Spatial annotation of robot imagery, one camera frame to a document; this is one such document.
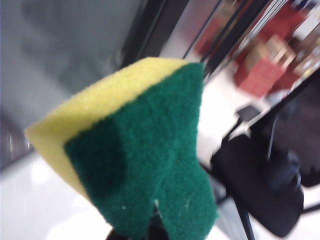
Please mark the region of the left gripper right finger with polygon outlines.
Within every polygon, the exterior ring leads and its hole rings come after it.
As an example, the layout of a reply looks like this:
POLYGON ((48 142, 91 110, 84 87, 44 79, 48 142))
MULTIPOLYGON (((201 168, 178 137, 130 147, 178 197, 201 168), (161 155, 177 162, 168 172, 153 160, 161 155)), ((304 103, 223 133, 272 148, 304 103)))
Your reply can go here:
POLYGON ((163 226, 161 216, 158 213, 154 213, 150 219, 147 240, 169 240, 168 234, 163 226))

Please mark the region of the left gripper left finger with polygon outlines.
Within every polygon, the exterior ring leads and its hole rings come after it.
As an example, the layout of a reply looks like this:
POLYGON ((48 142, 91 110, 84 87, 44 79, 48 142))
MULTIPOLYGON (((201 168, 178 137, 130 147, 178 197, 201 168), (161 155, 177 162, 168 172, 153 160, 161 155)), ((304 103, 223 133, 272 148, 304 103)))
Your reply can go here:
POLYGON ((114 230, 112 229, 105 240, 120 240, 120 235, 114 230))

